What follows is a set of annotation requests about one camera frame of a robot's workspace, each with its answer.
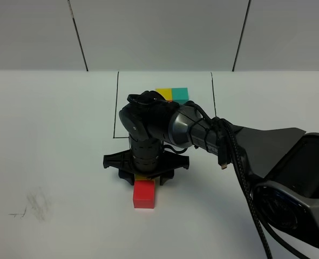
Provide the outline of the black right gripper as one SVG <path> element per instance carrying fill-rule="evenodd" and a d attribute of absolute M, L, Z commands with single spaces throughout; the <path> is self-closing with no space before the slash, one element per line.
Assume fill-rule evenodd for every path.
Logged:
<path fill-rule="evenodd" d="M 116 168 L 119 178 L 130 185 L 134 185 L 135 175 L 141 175 L 150 180 L 159 178 L 159 184 L 163 186 L 174 178 L 176 169 L 189 169 L 189 157 L 184 155 L 187 151 L 185 148 L 177 150 L 155 138 L 140 141 L 130 136 L 128 140 L 129 149 L 104 155 L 103 166 Z"/>

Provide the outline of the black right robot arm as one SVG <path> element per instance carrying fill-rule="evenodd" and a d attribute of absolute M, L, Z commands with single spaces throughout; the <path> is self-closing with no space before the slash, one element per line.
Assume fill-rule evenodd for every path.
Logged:
<path fill-rule="evenodd" d="M 277 232 L 319 249 L 319 133 L 299 128 L 256 130 L 210 118 L 193 101 L 167 101 L 156 91 L 130 94 L 119 118 L 130 147 L 105 155 L 105 168 L 118 169 L 130 184 L 136 176 L 165 183 L 178 168 L 188 168 L 189 147 L 233 165 L 266 256 L 272 257 L 265 234 L 303 258 Z"/>

